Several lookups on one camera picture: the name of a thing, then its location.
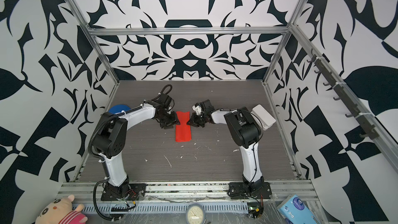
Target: blue tissue package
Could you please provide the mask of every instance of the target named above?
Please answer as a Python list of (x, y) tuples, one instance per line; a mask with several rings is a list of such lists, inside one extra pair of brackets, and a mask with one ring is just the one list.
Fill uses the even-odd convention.
[(288, 196), (277, 209), (286, 217), (286, 222), (289, 224), (321, 224), (297, 195)]

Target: folded red towel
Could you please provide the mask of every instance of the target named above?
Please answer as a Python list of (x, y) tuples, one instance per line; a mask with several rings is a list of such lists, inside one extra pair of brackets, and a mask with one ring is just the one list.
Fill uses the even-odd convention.
[(189, 112), (177, 111), (179, 125), (176, 125), (176, 142), (188, 142), (191, 137), (191, 126), (187, 125), (189, 120)]

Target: plush toy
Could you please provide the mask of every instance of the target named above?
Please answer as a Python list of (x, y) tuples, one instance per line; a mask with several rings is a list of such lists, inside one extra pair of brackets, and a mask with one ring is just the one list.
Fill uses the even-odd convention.
[(79, 204), (72, 211), (74, 195), (57, 199), (47, 205), (36, 218), (36, 224), (81, 224), (86, 223), (87, 217), (81, 213), (84, 208)]

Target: purple logo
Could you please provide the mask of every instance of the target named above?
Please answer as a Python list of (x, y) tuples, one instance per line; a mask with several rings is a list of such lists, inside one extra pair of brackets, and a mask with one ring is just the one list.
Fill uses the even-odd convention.
[(298, 209), (298, 210), (303, 210), (304, 209), (304, 203), (300, 200), (300, 198), (299, 197), (295, 197), (294, 199), (293, 199), (293, 204), (295, 205), (295, 207)]

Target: scratch mark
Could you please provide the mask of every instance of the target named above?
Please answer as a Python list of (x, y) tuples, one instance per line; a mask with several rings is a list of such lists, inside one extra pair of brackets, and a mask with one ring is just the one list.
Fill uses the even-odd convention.
[[(165, 157), (167, 159), (167, 157), (165, 155), (163, 155), (163, 157)], [(170, 163), (169, 159), (167, 159), (167, 162), (169, 162), (170, 164), (170, 168), (172, 167), (172, 164)]]

